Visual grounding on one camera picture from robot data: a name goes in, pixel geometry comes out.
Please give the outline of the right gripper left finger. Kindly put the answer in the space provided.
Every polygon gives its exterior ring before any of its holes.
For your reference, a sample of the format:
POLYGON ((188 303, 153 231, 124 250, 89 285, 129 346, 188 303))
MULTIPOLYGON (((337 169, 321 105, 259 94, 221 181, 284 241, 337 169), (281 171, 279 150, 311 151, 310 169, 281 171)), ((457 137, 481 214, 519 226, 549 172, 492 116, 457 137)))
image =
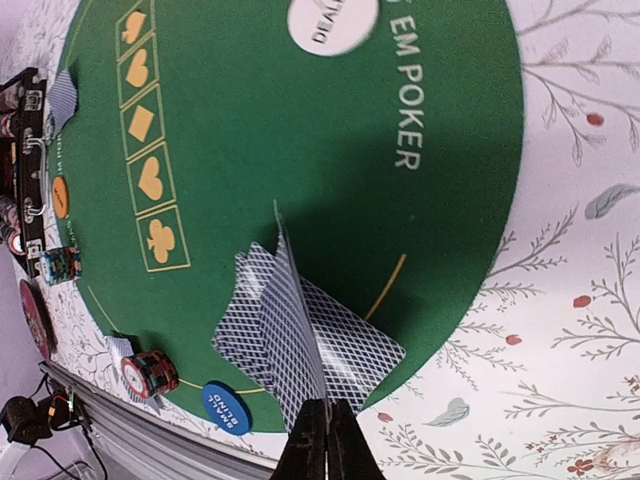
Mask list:
POLYGON ((274 480, 324 479, 326 433, 325 401, 306 400, 274 470, 274 480))

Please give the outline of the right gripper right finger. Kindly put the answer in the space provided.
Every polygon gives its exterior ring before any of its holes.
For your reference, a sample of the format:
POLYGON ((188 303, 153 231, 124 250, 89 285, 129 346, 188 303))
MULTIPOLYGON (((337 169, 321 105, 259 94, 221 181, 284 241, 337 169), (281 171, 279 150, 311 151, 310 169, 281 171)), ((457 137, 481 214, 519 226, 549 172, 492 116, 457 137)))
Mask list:
POLYGON ((330 480, 385 479, 347 400, 332 405, 327 441, 330 480))

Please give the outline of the blue small blind button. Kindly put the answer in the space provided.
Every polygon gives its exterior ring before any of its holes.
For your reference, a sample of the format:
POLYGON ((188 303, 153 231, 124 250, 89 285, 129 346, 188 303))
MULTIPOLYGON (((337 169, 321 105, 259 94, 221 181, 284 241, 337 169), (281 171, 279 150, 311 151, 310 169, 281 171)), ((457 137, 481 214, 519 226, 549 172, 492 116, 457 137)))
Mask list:
POLYGON ((252 418, 244 401, 227 385, 206 384, 201 399, 209 419, 226 433, 243 436, 252 428, 252 418))

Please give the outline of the single blue-backed card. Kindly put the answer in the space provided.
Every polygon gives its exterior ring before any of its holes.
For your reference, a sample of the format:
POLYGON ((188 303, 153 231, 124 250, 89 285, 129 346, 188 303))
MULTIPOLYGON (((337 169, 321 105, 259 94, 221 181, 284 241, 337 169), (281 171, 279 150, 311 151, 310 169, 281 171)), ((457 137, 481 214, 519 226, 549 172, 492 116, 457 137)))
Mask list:
POLYGON ((274 267, 261 295, 260 320, 273 395, 286 430, 292 431, 307 400, 319 400, 321 418, 328 418, 327 387, 284 220, 278 210, 274 216, 278 244, 274 267))

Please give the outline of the grey playing card deck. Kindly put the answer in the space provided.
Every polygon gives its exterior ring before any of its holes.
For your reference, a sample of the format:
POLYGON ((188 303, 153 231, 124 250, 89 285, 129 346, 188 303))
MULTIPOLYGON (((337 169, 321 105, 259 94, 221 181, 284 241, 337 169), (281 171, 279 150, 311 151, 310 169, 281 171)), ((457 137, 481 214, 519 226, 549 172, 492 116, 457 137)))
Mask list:
MULTIPOLYGON (((247 253, 236 255, 234 290, 212 339, 213 348, 225 360, 273 397, 260 303, 274 256, 258 243, 252 243, 247 253)), ((406 352, 325 291, 299 278, 321 356, 327 400, 347 400, 352 410, 359 412, 406 352)))

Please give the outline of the dealt cards front edge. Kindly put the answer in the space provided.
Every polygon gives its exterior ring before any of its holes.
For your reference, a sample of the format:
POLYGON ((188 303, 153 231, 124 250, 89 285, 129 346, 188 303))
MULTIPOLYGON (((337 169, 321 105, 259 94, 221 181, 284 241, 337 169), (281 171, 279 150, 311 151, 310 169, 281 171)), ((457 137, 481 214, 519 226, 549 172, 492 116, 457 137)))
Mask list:
POLYGON ((135 354, 132 342, 126 337, 105 336, 105 344, 117 373, 122 370, 122 360, 135 354))

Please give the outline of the green chip stack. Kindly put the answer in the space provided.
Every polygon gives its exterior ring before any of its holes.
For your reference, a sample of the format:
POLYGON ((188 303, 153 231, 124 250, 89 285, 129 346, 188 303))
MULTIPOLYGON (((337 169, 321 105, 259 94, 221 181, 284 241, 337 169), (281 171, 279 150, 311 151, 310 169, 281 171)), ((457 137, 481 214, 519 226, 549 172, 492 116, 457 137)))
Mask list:
POLYGON ((80 251, 75 247, 59 247, 40 253, 40 272, 49 286, 77 281, 83 274, 80 251))

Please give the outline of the orange big blind button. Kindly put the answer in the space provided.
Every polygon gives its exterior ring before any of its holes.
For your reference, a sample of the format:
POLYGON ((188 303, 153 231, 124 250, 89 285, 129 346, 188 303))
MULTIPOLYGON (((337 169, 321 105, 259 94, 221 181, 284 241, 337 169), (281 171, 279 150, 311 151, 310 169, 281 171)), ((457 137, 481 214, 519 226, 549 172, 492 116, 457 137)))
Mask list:
POLYGON ((58 219, 66 219, 70 211, 70 195, 63 176, 56 176, 52 182, 52 201, 58 219))

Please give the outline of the red five chip stack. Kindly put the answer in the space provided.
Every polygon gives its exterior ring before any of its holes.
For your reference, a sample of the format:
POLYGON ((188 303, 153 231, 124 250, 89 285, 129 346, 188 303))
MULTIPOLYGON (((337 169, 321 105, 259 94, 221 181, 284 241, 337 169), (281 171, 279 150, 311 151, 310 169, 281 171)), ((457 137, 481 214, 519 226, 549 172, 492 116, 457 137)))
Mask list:
POLYGON ((1 195, 1 239, 12 254, 25 255, 18 207, 12 197, 4 194, 1 195))

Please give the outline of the white dealer button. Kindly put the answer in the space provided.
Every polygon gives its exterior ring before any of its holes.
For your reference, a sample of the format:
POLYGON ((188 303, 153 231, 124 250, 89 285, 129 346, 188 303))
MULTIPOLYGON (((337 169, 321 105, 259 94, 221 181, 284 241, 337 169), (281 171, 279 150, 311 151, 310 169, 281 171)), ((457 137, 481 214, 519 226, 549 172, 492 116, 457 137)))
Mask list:
POLYGON ((379 14, 380 2, 376 0, 294 0, 288 8, 287 26, 302 50, 334 57, 365 42, 379 14))

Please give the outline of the dealt cards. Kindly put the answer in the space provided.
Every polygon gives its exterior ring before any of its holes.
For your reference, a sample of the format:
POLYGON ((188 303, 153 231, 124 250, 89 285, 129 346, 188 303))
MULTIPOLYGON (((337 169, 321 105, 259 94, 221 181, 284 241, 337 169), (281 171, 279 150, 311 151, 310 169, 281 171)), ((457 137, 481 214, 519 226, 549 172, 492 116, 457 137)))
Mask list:
POLYGON ((53 139, 75 115, 77 109, 78 91, 69 69, 61 71, 56 77, 47 100, 49 113, 46 117, 45 133, 53 139))

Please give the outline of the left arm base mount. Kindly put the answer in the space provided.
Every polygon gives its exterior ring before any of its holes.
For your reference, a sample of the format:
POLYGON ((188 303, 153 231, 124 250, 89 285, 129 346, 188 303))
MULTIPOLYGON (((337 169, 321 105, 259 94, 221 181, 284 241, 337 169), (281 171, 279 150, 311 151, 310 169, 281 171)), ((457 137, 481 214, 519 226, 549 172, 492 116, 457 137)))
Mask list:
POLYGON ((9 443, 33 446, 56 432, 90 430, 91 420, 81 402, 58 391, 38 402, 24 396, 10 398, 1 408, 1 427, 9 443))

